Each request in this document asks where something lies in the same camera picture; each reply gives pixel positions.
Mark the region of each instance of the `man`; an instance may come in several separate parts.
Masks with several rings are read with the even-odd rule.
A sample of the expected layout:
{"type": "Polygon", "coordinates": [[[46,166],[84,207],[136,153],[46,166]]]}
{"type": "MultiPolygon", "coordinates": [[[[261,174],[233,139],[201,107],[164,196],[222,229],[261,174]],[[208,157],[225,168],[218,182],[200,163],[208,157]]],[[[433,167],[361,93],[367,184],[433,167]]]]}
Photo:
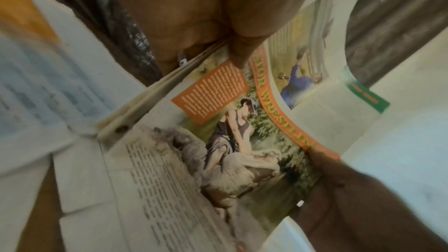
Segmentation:
{"type": "Polygon", "coordinates": [[[229,110],[217,123],[207,144],[204,170],[210,172],[230,153],[252,152],[250,136],[253,127],[247,118],[252,114],[258,115],[258,104],[253,98],[243,98],[240,103],[239,109],[229,110]]]}
{"type": "Polygon", "coordinates": [[[322,81],[322,74],[313,74],[311,77],[297,77],[297,72],[300,70],[304,55],[305,52],[299,52],[297,54],[297,62],[291,69],[290,77],[284,73],[280,73],[278,77],[281,80],[289,80],[288,85],[281,90],[280,95],[290,109],[293,109],[297,105],[301,95],[309,90],[313,83],[318,84],[322,81]]]}
{"type": "MultiPolygon", "coordinates": [[[[119,0],[145,33],[164,74],[207,44],[231,36],[232,62],[252,52],[296,15],[304,0],[119,0]]],[[[317,252],[448,251],[384,185],[321,154],[322,178],[294,219],[317,252]]]]}

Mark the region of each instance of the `photo of person in blue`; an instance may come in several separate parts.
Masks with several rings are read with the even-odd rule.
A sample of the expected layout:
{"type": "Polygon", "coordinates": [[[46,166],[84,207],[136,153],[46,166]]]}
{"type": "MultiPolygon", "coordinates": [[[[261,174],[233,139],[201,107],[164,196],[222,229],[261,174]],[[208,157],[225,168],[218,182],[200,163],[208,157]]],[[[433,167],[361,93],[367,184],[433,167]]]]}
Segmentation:
{"type": "Polygon", "coordinates": [[[311,77],[297,76],[297,73],[301,72],[300,67],[305,52],[306,50],[302,49],[297,54],[297,61],[291,69],[290,76],[287,76],[284,73],[280,73],[278,76],[280,80],[289,81],[288,85],[281,90],[280,95],[290,109],[293,109],[298,104],[301,96],[309,90],[313,84],[319,84],[323,79],[322,73],[313,74],[311,77]]]}

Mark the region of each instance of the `corrugated surface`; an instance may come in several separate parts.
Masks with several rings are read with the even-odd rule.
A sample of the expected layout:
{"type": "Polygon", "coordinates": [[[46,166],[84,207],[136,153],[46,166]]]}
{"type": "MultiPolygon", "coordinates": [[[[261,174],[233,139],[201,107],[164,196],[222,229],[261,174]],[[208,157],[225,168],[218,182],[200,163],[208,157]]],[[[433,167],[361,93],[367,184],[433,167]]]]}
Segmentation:
{"type": "Polygon", "coordinates": [[[447,26],[448,0],[359,0],[347,29],[350,70],[371,86],[447,26]]]}
{"type": "MultiPolygon", "coordinates": [[[[149,82],[160,78],[144,35],[116,0],[72,2],[110,36],[149,82]]],[[[371,86],[447,26],[448,0],[359,0],[347,30],[350,70],[358,81],[371,86]]]]}

